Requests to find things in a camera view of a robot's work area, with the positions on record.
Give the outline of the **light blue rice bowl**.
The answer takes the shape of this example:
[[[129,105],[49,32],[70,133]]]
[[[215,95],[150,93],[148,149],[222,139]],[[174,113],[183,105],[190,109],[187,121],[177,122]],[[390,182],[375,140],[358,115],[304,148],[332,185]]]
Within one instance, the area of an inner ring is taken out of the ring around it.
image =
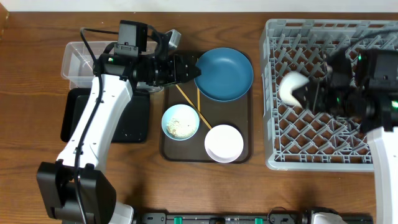
[[[185,141],[196,134],[200,126],[200,118],[194,108],[184,104],[168,108],[161,120],[164,134],[176,141]]]

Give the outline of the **dark brown serving tray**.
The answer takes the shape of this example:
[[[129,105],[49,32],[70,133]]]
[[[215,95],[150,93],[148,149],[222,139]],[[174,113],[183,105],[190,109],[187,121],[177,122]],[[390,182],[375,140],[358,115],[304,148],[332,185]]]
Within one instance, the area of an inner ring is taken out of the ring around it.
[[[197,105],[197,86],[194,81],[180,84],[181,89]],[[251,89],[237,100],[229,102],[214,101],[200,92],[201,114],[211,127],[227,124],[235,127],[243,136],[244,149],[241,155],[233,161],[241,164],[252,156],[252,92]],[[176,141],[162,135],[160,153],[169,161],[175,162],[209,162],[214,163],[205,152],[204,140],[209,131],[204,122],[200,122],[197,133],[185,141]]]

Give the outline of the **white bowl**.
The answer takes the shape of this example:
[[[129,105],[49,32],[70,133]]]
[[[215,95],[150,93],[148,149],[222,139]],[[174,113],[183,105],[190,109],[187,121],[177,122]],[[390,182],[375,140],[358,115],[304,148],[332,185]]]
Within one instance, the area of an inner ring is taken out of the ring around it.
[[[244,140],[242,134],[233,126],[217,125],[205,136],[206,153],[216,162],[230,163],[243,152]]]

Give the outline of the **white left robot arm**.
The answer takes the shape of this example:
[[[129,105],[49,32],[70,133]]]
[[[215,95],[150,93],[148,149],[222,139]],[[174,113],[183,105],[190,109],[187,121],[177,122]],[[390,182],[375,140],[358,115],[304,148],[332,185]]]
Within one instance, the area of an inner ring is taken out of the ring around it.
[[[55,162],[42,162],[37,183],[50,218],[69,223],[132,223],[134,209],[117,201],[105,177],[109,147],[137,82],[186,83],[201,74],[188,53],[165,57],[103,53],[93,66],[88,102]]]

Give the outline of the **clear plastic bin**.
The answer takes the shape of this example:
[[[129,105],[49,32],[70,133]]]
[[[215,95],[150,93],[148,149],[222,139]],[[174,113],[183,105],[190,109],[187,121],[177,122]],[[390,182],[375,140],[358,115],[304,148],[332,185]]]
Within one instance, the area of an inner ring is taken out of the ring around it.
[[[94,55],[98,58],[112,41],[88,42]],[[143,54],[153,53],[156,42],[149,41]],[[69,42],[65,47],[62,62],[62,78],[69,80],[70,89],[91,88],[93,75],[93,60],[84,42]],[[163,91],[164,87],[149,86],[145,82],[137,84],[138,90],[147,90],[150,93]]]

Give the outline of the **short wooden chopstick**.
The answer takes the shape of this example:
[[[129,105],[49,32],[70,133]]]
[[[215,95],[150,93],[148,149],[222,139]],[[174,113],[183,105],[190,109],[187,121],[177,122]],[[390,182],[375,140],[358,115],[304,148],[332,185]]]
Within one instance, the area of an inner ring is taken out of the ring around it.
[[[200,90],[197,88],[197,109],[200,112],[201,111],[201,106],[200,106]]]

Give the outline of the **long wooden chopstick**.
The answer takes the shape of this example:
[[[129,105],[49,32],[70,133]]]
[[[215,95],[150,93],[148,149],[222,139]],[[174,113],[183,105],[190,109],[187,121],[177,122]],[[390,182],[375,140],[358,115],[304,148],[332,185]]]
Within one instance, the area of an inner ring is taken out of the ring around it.
[[[188,104],[193,107],[193,109],[198,113],[200,119],[206,124],[208,129],[212,129],[210,123],[206,120],[206,118],[201,114],[200,110],[193,104],[190,98],[185,94],[185,92],[180,88],[179,85],[176,85],[177,90],[181,93],[181,95],[186,99]]]

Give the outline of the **white cup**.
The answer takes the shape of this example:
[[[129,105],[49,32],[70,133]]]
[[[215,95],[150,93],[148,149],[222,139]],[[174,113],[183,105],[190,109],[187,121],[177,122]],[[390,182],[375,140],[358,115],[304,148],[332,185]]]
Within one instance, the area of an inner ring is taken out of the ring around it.
[[[309,79],[299,72],[289,72],[280,81],[279,96],[281,100],[289,106],[302,108],[299,101],[293,96],[293,91],[301,88],[309,82]]]

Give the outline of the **black plastic tray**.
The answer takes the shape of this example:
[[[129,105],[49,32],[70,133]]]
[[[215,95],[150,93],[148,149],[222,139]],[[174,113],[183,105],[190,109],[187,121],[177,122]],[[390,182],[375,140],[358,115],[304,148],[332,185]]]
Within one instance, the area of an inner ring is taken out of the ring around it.
[[[63,117],[60,139],[68,142],[88,102],[89,88],[74,88],[69,91]],[[125,107],[112,139],[116,143],[140,143],[147,139],[150,115],[150,95],[147,90],[133,93]]]

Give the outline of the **grey dishwasher rack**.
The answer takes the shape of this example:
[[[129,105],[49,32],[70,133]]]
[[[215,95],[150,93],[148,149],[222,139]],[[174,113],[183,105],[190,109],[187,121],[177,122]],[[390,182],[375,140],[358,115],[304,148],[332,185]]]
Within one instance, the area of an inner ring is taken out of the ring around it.
[[[259,41],[267,167],[372,172],[371,152],[357,119],[290,107],[280,99],[279,86],[292,71],[323,78],[325,57],[339,49],[356,63],[361,49],[396,48],[396,21],[269,19]]]

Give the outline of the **blue plate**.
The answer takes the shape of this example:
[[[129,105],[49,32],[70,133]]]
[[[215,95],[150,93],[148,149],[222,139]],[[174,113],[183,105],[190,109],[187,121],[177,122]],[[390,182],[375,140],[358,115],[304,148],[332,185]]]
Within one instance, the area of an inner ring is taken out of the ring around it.
[[[254,81],[250,60],[236,49],[211,49],[200,56],[196,66],[201,70],[201,75],[194,79],[197,88],[214,101],[237,100],[249,91]]]

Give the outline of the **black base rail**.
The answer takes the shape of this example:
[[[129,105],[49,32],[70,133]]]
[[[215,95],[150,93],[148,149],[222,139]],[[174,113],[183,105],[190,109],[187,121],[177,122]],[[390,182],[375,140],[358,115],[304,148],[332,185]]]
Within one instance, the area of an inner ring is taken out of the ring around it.
[[[309,214],[285,209],[271,210],[267,215],[203,215],[145,213],[133,224],[299,224],[310,223]]]

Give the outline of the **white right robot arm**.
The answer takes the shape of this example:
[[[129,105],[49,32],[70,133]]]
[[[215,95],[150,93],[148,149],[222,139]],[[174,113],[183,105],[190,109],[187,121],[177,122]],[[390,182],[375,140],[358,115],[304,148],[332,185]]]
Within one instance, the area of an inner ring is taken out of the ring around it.
[[[289,72],[279,87],[290,106],[361,120],[373,157],[377,223],[397,223],[397,51],[368,49],[356,66],[344,51],[326,60],[330,74],[317,80]]]

